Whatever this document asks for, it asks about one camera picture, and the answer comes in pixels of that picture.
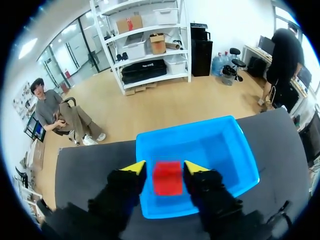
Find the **black bag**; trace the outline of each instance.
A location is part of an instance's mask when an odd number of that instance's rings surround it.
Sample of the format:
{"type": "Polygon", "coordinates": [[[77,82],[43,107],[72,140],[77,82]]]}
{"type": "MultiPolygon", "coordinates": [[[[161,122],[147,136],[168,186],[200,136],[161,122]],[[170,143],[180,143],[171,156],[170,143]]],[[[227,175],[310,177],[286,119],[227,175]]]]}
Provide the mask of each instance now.
{"type": "Polygon", "coordinates": [[[142,61],[124,67],[122,81],[124,84],[131,84],[166,74],[167,66],[163,59],[142,61]]]}

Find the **black table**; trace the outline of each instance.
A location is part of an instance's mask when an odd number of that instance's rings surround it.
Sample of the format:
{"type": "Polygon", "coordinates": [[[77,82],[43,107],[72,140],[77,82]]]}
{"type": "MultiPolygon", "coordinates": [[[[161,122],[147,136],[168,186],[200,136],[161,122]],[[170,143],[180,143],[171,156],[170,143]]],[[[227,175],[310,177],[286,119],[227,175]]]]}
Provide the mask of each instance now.
{"type": "MultiPolygon", "coordinates": [[[[267,220],[286,200],[292,205],[287,213],[294,220],[309,196],[308,165],[299,134],[284,109],[276,109],[237,120],[255,157],[260,182],[242,194],[244,213],[259,210],[267,220]]],[[[87,201],[106,185],[107,175],[136,162],[136,141],[63,148],[55,173],[57,207],[71,202],[87,210],[87,201]]],[[[285,221],[277,231],[287,228],[285,221]]],[[[125,240],[203,240],[196,214],[167,219],[146,219],[140,205],[131,216],[122,236],[125,240]]]]}

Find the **red cube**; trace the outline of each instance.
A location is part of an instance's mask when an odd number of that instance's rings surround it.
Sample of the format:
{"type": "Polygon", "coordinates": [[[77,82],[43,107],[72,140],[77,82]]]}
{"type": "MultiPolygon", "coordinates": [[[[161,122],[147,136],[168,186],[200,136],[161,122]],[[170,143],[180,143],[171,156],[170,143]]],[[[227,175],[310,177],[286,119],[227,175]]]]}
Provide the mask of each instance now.
{"type": "Polygon", "coordinates": [[[152,174],[153,189],[158,196],[183,193],[183,176],[179,161],[157,162],[152,174]]]}

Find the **khaki pants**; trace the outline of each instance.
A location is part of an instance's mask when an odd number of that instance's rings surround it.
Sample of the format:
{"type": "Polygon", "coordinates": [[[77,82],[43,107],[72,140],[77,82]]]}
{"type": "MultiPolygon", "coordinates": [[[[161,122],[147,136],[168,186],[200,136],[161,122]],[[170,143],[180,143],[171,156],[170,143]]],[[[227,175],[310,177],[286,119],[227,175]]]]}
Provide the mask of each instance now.
{"type": "Polygon", "coordinates": [[[66,126],[59,127],[57,130],[61,132],[75,131],[75,140],[81,142],[85,134],[92,136],[96,140],[102,133],[102,129],[92,121],[80,106],[70,106],[66,102],[59,105],[58,119],[65,120],[66,126]]]}

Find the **office chair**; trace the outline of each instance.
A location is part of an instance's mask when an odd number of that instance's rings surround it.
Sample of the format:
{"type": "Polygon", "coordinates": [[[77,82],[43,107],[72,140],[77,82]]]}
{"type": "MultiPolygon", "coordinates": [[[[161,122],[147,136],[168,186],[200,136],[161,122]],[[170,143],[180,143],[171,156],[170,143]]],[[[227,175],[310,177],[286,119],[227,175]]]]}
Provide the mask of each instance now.
{"type": "Polygon", "coordinates": [[[244,80],[244,78],[240,75],[238,75],[238,71],[239,68],[245,68],[246,64],[241,61],[240,59],[238,59],[238,55],[240,55],[240,50],[237,48],[230,48],[230,54],[233,55],[232,56],[232,60],[231,62],[234,64],[233,68],[236,66],[236,76],[234,77],[234,80],[238,81],[238,82],[242,82],[244,80]]]}
{"type": "Polygon", "coordinates": [[[17,167],[15,167],[15,170],[19,174],[23,186],[27,189],[29,187],[28,175],[25,172],[20,172],[17,167]]]}
{"type": "MultiPolygon", "coordinates": [[[[77,102],[76,99],[74,97],[68,97],[67,99],[64,100],[65,103],[68,103],[69,101],[73,102],[74,106],[77,106],[77,102]]],[[[71,142],[74,142],[77,146],[80,145],[79,142],[76,142],[76,132],[74,130],[72,131],[58,131],[57,129],[53,129],[53,131],[58,134],[59,136],[63,136],[63,135],[68,135],[68,138],[71,142]]]]}

